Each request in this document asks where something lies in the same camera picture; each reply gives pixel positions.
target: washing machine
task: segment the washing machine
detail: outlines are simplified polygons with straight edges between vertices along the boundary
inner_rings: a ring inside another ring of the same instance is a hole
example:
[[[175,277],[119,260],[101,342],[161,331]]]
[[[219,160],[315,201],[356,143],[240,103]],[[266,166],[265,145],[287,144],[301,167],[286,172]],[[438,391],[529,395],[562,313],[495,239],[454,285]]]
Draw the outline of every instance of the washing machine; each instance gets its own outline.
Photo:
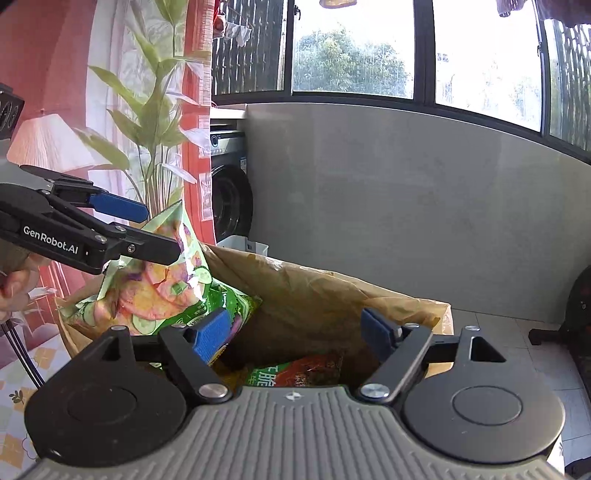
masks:
[[[246,136],[239,130],[212,131],[212,204],[217,241],[248,236],[252,189],[248,181]]]

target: washing machine door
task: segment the washing machine door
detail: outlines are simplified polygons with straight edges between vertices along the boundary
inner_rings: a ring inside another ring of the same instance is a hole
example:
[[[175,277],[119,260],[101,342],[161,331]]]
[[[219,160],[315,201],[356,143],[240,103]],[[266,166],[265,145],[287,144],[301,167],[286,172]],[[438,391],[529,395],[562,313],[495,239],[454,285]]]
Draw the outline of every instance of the washing machine door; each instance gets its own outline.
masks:
[[[231,235],[248,236],[252,223],[252,189],[239,167],[223,165],[212,171],[212,204],[218,242]]]

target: chip bag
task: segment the chip bag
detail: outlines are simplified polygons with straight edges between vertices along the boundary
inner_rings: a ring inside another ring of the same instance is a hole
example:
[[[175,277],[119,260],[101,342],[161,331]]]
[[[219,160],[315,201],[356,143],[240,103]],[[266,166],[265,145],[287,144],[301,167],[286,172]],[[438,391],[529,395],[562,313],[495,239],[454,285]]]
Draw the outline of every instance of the chip bag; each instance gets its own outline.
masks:
[[[64,322],[91,339],[113,325],[127,326],[132,335],[152,335],[172,323],[194,325],[224,307],[232,318],[223,341],[227,344],[260,299],[212,278],[181,203],[150,220],[143,230],[176,239],[181,246],[178,260],[169,266],[127,257],[112,261],[97,295],[60,309]]]
[[[254,387],[328,387],[339,383],[342,355],[310,355],[294,362],[255,368],[246,379]]]

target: window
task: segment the window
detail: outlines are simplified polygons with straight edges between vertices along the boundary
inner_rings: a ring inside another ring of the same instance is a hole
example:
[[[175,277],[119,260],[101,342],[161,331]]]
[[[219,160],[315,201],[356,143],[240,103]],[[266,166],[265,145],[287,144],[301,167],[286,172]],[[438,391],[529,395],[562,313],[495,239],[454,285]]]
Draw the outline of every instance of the window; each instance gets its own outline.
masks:
[[[540,131],[541,64],[534,7],[526,1],[521,10],[502,12],[502,4],[433,0],[436,101]]]
[[[545,20],[550,55],[550,135],[591,151],[591,25]]]
[[[234,38],[213,40],[212,95],[283,90],[287,0],[228,0],[222,10],[252,32],[243,47]]]
[[[297,0],[293,90],[413,98],[412,0],[327,9]]]

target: tile floor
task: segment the tile floor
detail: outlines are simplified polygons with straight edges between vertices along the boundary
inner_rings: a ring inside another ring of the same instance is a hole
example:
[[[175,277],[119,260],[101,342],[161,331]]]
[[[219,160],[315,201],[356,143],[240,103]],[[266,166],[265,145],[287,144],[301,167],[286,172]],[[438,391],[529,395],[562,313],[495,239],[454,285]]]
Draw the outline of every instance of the tile floor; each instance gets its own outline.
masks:
[[[564,464],[591,456],[591,403],[573,359],[563,346],[543,343],[535,346],[527,338],[532,328],[556,330],[558,325],[516,320],[482,313],[452,310],[454,331],[478,325],[510,358],[541,375],[564,404],[566,423],[562,431]]]

